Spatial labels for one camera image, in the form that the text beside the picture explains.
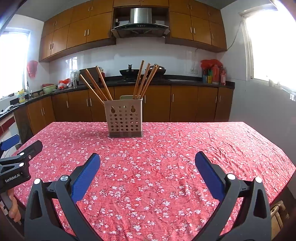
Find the ceiling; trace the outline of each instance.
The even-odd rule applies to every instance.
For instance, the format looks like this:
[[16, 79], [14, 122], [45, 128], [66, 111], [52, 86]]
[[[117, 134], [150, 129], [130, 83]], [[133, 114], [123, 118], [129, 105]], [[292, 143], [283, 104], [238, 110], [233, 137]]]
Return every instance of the ceiling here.
[[[41, 21], [46, 21], [56, 14], [89, 0], [27, 0], [16, 12]], [[235, 0], [198, 0], [218, 9], [235, 2]]]

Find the plastic utensil basket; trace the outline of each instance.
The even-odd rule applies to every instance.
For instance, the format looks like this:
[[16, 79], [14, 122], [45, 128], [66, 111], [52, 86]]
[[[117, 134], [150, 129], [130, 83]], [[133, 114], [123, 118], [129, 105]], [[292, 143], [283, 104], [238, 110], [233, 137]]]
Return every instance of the plastic utensil basket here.
[[142, 99], [121, 96], [104, 101], [109, 137], [142, 137]]

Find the white wall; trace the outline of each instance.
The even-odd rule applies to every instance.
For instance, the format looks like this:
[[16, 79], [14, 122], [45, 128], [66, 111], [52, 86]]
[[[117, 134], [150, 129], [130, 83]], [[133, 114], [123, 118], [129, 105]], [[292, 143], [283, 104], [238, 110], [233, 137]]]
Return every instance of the white wall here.
[[81, 51], [49, 64], [50, 80], [57, 83], [70, 77], [69, 61], [77, 57], [78, 70], [95, 67], [104, 69], [106, 76], [120, 75], [119, 70], [132, 64], [139, 69], [141, 61], [159, 64], [166, 68], [166, 74], [200, 76], [200, 61], [216, 58], [216, 54], [196, 48], [165, 44], [164, 38], [126, 38], [118, 39], [116, 45]]
[[[15, 14], [7, 26], [11, 28], [23, 28], [31, 32], [27, 58], [28, 61], [39, 61], [39, 47], [43, 25], [44, 22], [40, 20]], [[38, 63], [36, 77], [30, 79], [27, 75], [27, 80], [29, 82], [30, 90], [33, 92], [41, 90], [42, 84], [49, 83], [49, 63]]]
[[[227, 47], [232, 44], [242, 18], [239, 13], [270, 3], [269, 0], [237, 0], [221, 10]], [[296, 165], [296, 102], [290, 94], [264, 81], [246, 81], [246, 53], [242, 28], [233, 46], [217, 58], [235, 82], [230, 121], [243, 121], [280, 147]], [[288, 185], [296, 198], [296, 175]]]

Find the pink floral tablecloth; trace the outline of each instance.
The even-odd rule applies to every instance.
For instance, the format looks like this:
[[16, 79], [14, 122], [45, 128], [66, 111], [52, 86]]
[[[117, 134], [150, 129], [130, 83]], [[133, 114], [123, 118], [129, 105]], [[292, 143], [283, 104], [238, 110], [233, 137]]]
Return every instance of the pink floral tablecloth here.
[[77, 205], [104, 240], [191, 240], [218, 205], [194, 164], [198, 151], [240, 179], [261, 177], [270, 203], [295, 171], [279, 147], [243, 122], [143, 123], [143, 130], [143, 138], [108, 138], [106, 123], [50, 124], [22, 146], [41, 140], [43, 151], [16, 195], [26, 203], [35, 178], [57, 180], [98, 153], [101, 167]]

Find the chopstick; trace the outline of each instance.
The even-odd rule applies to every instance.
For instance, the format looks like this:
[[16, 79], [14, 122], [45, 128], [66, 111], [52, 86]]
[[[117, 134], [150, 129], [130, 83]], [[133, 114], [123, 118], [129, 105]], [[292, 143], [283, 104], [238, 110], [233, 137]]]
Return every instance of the chopstick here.
[[141, 81], [141, 85], [140, 85], [140, 88], [138, 89], [138, 92], [137, 92], [137, 95], [136, 95], [136, 99], [139, 99], [140, 98], [140, 93], [142, 91], [142, 88], [144, 86], [144, 83], [145, 83], [145, 80], [146, 80], [146, 77], [147, 77], [147, 74], [148, 74], [148, 71], [149, 71], [149, 68], [150, 68], [150, 63], [147, 64], [147, 67], [146, 67], [146, 71], [143, 75], [143, 78], [142, 78], [142, 81]]
[[101, 98], [97, 95], [97, 93], [93, 90], [93, 88], [89, 85], [89, 83], [85, 80], [85, 78], [80, 74], [79, 75], [79, 77], [81, 78], [81, 79], [83, 79], [83, 81], [86, 83], [86, 85], [87, 85], [87, 87], [90, 89], [90, 90], [92, 90], [93, 91], [93, 93], [95, 94], [95, 96], [98, 98], [98, 100], [100, 101], [100, 103], [103, 105], [103, 106], [105, 106], [104, 105], [104, 102], [101, 100]]
[[141, 78], [141, 72], [142, 72], [143, 64], [144, 64], [144, 60], [142, 60], [142, 62], [141, 62], [141, 66], [140, 66], [140, 69], [139, 69], [135, 89], [133, 90], [133, 99], [136, 99], [135, 95], [138, 92], [138, 85], [139, 85], [139, 81], [140, 81], [140, 78]]
[[97, 85], [96, 81], [94, 78], [91, 76], [90, 72], [88, 69], [85, 70], [87, 77], [90, 79], [92, 84], [94, 85], [94, 88], [98, 91], [98, 96], [102, 98], [102, 100], [108, 100], [107, 97], [104, 95], [103, 91], [100, 89], [100, 87]]
[[151, 71], [151, 73], [149, 75], [149, 78], [148, 78], [148, 80], [147, 80], [147, 82], [145, 84], [145, 87], [144, 87], [144, 89], [143, 89], [143, 91], [141, 93], [140, 98], [142, 98], [144, 96], [144, 94], [145, 94], [145, 92], [146, 92], [146, 90], [147, 90], [153, 76], [155, 75], [156, 71], [158, 70], [158, 68], [159, 68], [159, 65], [154, 65], [153, 70]]
[[106, 83], [105, 83], [105, 80], [104, 80], [104, 78], [103, 78], [103, 76], [102, 76], [102, 73], [101, 73], [101, 71], [100, 71], [100, 69], [99, 69], [98, 66], [96, 66], [96, 70], [97, 70], [97, 72], [98, 72], [98, 74], [99, 74], [99, 76], [100, 76], [100, 79], [101, 79], [101, 81], [102, 81], [102, 83], [103, 83], [103, 86], [104, 86], [104, 88], [105, 88], [105, 90], [106, 90], [106, 92], [107, 92], [108, 100], [113, 100], [113, 99], [112, 99], [112, 96], [110, 95], [110, 92], [109, 92], [109, 90], [108, 90], [108, 87], [107, 87], [107, 85], [106, 85]]

